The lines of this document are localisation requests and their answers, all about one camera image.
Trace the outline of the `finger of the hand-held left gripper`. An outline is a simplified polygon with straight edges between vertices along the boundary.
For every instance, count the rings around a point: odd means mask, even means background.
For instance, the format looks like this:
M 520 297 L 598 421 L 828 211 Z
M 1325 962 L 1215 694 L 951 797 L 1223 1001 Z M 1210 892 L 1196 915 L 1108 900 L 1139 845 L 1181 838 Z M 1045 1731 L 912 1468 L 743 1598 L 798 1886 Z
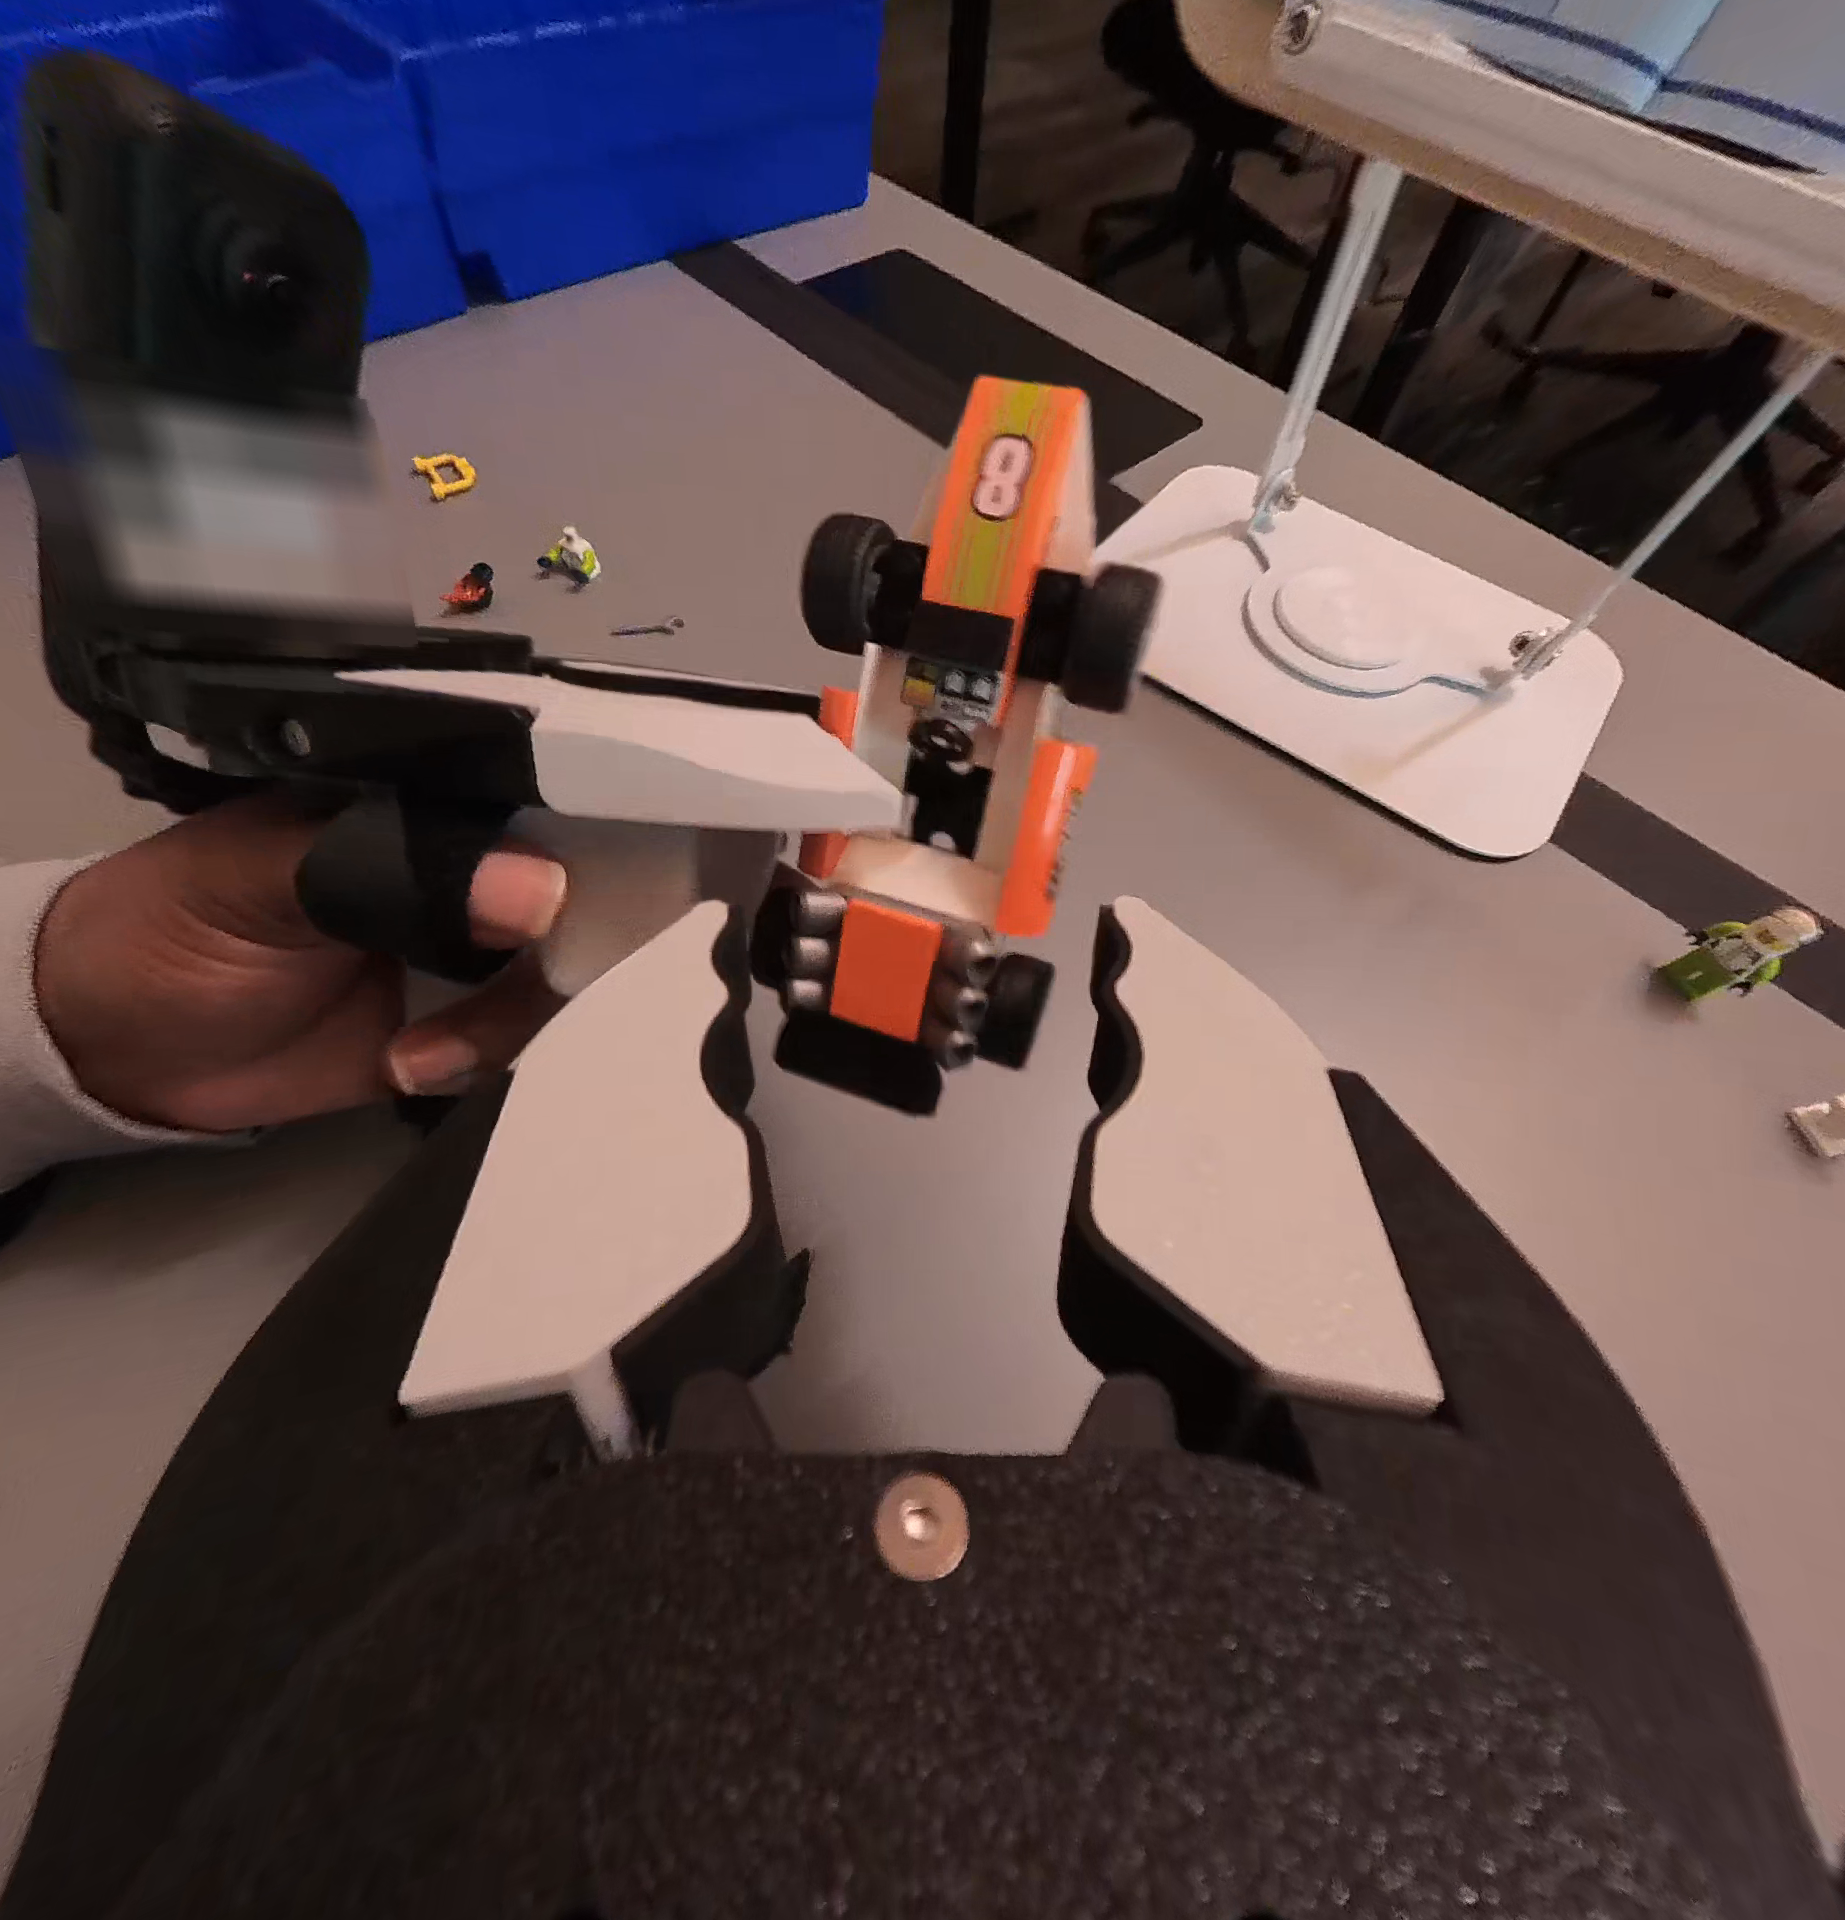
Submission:
M 617 739 L 665 754 L 794 754 L 803 741 L 839 749 L 807 711 L 705 700 L 705 684 L 664 691 L 653 680 L 621 684 L 560 681 L 497 668 L 347 668 L 347 684 L 417 691 L 460 703 L 529 709 L 559 736 Z
M 544 807 L 569 821 L 743 831 L 892 831 L 904 797 L 818 725 L 532 729 Z

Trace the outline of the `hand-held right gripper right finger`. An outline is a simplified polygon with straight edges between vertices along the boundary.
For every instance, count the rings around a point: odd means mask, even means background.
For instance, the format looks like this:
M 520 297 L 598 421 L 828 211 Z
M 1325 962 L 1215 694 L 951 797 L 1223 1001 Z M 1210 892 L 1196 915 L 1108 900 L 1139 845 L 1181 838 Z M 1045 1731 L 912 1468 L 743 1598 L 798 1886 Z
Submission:
M 1294 1404 L 1432 1419 L 1443 1385 L 1337 1072 L 1284 1008 L 1144 900 L 1101 911 L 1057 1319 L 1150 1377 L 1191 1453 L 1300 1448 Z

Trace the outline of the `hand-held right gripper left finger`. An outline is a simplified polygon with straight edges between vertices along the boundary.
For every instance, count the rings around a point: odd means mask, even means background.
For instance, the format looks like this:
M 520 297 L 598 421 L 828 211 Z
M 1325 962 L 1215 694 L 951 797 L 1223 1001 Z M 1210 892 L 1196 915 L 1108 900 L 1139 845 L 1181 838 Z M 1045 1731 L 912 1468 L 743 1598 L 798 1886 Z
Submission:
M 417 1335 L 400 1409 L 565 1397 L 590 1441 L 657 1441 L 696 1374 L 751 1382 L 797 1333 L 748 1116 L 748 937 L 720 901 L 585 986 L 520 1055 Z

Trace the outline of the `orange lego race car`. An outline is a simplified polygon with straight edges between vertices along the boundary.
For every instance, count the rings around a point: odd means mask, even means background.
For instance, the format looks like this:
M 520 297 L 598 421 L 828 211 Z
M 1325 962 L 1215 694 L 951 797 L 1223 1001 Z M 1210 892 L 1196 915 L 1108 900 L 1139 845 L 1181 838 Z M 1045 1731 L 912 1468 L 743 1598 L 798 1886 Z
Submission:
M 902 1116 L 943 1075 L 1022 1069 L 1098 749 L 1074 709 L 1118 715 L 1162 583 L 1098 558 L 1094 427 L 1080 390 L 981 377 L 909 537 L 828 515 L 798 579 L 814 645 L 861 659 L 821 715 L 900 790 L 900 824 L 806 831 L 751 931 L 783 1011 L 776 1063 Z

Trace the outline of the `green lego minifigure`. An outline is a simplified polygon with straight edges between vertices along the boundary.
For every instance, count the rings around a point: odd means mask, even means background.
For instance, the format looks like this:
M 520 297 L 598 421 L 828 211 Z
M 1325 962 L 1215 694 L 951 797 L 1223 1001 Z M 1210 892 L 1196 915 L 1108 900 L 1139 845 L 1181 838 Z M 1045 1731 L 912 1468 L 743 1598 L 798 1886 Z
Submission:
M 1822 931 L 1822 920 L 1800 905 L 1772 907 L 1748 924 L 1688 930 L 1684 949 L 1655 966 L 1652 983 L 1690 1008 L 1715 996 L 1753 996 L 1770 986 L 1798 949 L 1822 940 Z

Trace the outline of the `person's left hand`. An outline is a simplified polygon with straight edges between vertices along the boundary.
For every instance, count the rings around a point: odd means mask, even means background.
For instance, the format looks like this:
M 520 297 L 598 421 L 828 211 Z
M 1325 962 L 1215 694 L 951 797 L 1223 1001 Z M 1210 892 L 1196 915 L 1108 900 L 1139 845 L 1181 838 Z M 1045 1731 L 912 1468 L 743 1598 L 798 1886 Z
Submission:
M 159 1131 L 269 1131 L 466 1091 L 560 1011 L 534 952 L 569 896 L 559 861 L 525 845 L 479 861 L 470 937 L 504 968 L 417 1018 L 400 962 L 312 927 L 296 870 L 321 830 L 288 797 L 238 798 L 68 878 L 32 977 L 86 1094 Z

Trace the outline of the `white booklet stand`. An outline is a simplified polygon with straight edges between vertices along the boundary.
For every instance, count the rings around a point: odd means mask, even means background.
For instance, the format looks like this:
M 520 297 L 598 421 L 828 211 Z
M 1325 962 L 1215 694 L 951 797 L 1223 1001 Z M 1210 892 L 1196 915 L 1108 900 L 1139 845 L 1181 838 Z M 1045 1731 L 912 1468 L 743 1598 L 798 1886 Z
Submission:
M 1108 542 L 1162 564 L 1150 677 L 1450 849 L 1520 858 L 1552 838 L 1608 726 L 1622 662 L 1600 611 L 1701 512 L 1830 365 L 1845 361 L 1845 179 L 1532 79 L 1401 2 L 1244 2 L 1207 79 L 1357 156 L 1313 268 L 1284 411 L 1253 472 L 1194 467 Z M 1588 258 L 1794 341 L 1800 361 L 1571 616 L 1329 510 L 1300 457 L 1401 181 L 1547 230 Z

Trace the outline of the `black office chair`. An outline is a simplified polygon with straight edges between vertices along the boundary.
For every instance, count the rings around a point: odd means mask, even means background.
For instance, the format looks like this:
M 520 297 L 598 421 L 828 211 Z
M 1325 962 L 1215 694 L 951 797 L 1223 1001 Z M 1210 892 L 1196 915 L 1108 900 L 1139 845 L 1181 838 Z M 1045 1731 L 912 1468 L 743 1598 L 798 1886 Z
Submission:
M 1187 271 L 1215 271 L 1229 345 L 1223 356 L 1257 369 L 1251 308 L 1241 286 L 1241 254 L 1259 251 L 1310 277 L 1321 254 L 1237 193 L 1237 162 L 1269 156 L 1280 176 L 1302 171 L 1291 148 L 1291 126 L 1275 114 L 1232 99 L 1191 58 L 1174 2 L 1117 2 L 1101 30 L 1103 67 L 1137 94 L 1127 123 L 1166 121 L 1187 133 L 1191 148 L 1166 193 L 1110 199 L 1081 220 L 1081 282 L 1108 286 L 1113 277 L 1186 249 Z

